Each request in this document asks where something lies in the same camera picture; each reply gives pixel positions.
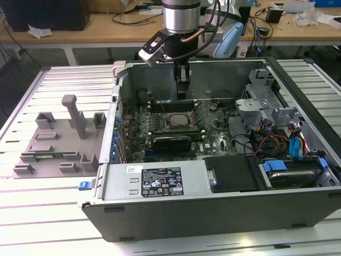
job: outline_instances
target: motherboard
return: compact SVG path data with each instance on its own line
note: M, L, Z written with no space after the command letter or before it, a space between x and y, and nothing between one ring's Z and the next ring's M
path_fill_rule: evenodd
M120 128L126 156L122 162L186 161L237 155L230 143L227 125L231 108L218 101L149 102L146 106L126 103Z

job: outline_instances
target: white plastic bag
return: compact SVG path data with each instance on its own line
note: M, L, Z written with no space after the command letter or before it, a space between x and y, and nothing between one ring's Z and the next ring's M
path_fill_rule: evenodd
M322 12L316 11L315 8L305 10L303 13L296 13L294 23L298 26L317 25L316 19Z

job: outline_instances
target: metal cylinder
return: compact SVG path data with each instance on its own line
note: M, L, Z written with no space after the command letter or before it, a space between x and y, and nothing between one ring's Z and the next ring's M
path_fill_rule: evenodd
M200 0L163 0L164 27L171 33L186 34L199 27Z

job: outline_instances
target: label sticker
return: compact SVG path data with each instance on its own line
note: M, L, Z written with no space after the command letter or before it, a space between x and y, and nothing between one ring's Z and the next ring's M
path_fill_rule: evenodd
M181 196L183 183L180 167L142 169L143 197Z
M44 156L35 156L36 159L43 159L43 158L53 158L51 155L44 155Z
M142 168L142 165L127 166L127 173L141 173Z

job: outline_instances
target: electronic device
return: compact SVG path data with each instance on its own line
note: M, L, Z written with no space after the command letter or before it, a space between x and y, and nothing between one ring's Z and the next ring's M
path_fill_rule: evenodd
M283 9L268 8L265 20L269 23L279 23L283 15Z
M286 13L303 12L314 7L315 2L284 2L284 3L271 3L277 9L283 9Z
M90 19L88 0L0 0L13 31L35 28L83 30Z
M257 0L254 0L253 3L254 6L259 6L259 2ZM201 0L200 2L200 15L205 15L206 8L210 7L211 3L209 3L208 0ZM240 22L243 24L244 28L242 31L242 36L245 34L246 30L246 24L248 21L248 18L250 16L251 11L251 4L248 0L241 0L240 6L239 6L239 14L240 14Z
M341 208L341 138L273 58L189 64L186 100L171 63L113 64L82 204L106 241L311 227Z
M177 98L185 99L190 84L188 59L197 53L229 57L243 31L241 0L214 0L205 9L200 26L200 0L163 0L164 30L158 31L139 51L149 65L174 63Z

